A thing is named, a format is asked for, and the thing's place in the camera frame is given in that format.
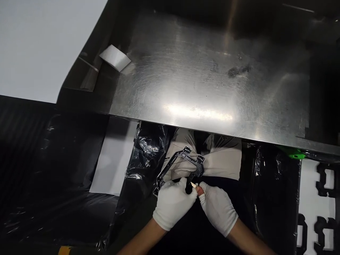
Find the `forearm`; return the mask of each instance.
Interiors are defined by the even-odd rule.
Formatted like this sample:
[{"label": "forearm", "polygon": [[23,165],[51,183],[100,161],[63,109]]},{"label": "forearm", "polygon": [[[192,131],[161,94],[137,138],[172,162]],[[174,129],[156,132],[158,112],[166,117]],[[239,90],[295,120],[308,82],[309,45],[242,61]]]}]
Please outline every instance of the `forearm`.
[{"label": "forearm", "polygon": [[244,223],[237,219],[227,238],[240,250],[249,255],[275,255],[260,238],[258,238]]},{"label": "forearm", "polygon": [[166,231],[152,218],[147,225],[118,252],[119,255],[147,254],[162,239]]}]

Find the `green clip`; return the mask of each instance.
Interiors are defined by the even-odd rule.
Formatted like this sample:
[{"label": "green clip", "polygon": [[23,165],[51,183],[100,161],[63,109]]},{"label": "green clip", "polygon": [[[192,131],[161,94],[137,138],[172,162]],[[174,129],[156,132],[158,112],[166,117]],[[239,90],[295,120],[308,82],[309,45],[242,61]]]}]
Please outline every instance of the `green clip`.
[{"label": "green clip", "polygon": [[304,159],[306,156],[299,150],[295,148],[285,147],[281,145],[277,145],[277,147],[282,150],[286,155],[292,159]]}]

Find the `dark stain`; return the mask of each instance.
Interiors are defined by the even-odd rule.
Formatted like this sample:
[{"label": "dark stain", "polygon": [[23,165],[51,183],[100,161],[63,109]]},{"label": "dark stain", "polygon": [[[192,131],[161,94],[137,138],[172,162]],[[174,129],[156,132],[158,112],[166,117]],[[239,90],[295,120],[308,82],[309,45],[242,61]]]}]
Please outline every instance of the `dark stain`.
[{"label": "dark stain", "polygon": [[242,73],[248,72],[250,71],[250,65],[246,65],[245,67],[241,66],[241,67],[233,67],[230,68],[229,71],[227,72],[227,75],[229,78],[235,78],[238,75],[241,75]]}]

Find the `white glove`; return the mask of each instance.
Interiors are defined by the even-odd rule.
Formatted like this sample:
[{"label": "white glove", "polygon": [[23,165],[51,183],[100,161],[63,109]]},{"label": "white glove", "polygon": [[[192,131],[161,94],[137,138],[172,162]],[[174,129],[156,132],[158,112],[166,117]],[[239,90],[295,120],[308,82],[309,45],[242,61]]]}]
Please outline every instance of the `white glove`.
[{"label": "white glove", "polygon": [[205,182],[201,182],[199,186],[204,191],[199,200],[205,215],[215,229],[227,237],[238,219],[228,194],[221,188],[209,186]]},{"label": "white glove", "polygon": [[169,231],[192,207],[197,191],[192,188],[191,194],[185,192],[187,179],[182,177],[177,183],[166,182],[158,193],[153,218],[164,230]]}]

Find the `white paper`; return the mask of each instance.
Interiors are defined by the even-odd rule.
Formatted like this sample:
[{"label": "white paper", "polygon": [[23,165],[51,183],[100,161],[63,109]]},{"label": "white paper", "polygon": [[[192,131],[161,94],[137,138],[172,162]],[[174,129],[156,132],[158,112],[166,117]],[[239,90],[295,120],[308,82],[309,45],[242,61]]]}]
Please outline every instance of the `white paper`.
[{"label": "white paper", "polygon": [[[335,219],[335,198],[320,197],[316,189],[316,182],[320,180],[320,174],[317,172],[317,165],[319,162],[304,159],[301,166],[301,180],[300,180],[300,202],[299,213],[305,216],[307,224],[307,250],[305,254],[316,255],[314,251],[314,242],[317,242],[318,235],[314,232],[314,224],[317,221],[317,216]],[[331,178],[334,181],[334,173],[332,170],[326,170],[326,182],[330,183]],[[324,230],[325,235],[325,249],[333,247],[333,232]]]},{"label": "white paper", "polygon": [[1,0],[0,95],[56,103],[107,0]]},{"label": "white paper", "polygon": [[111,116],[90,192],[120,195],[138,122]]}]

